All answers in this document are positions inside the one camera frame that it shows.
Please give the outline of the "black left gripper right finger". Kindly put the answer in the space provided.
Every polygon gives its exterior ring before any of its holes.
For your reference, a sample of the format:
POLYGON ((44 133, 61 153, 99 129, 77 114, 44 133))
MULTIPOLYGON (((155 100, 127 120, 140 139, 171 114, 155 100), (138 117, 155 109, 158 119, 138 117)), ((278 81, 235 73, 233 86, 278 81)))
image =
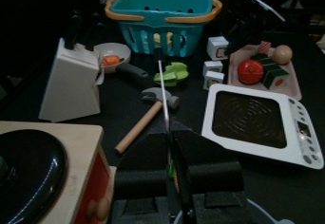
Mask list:
POLYGON ((243 191, 237 158, 178 121, 168 149, 176 170, 183 224, 258 224, 243 191))

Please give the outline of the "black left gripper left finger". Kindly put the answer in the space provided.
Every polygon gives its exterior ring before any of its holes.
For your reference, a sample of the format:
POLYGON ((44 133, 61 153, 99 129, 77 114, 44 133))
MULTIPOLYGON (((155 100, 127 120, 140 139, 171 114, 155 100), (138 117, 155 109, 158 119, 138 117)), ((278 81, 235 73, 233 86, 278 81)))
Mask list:
POLYGON ((159 121, 119 162, 111 224, 168 224, 164 125, 159 121))

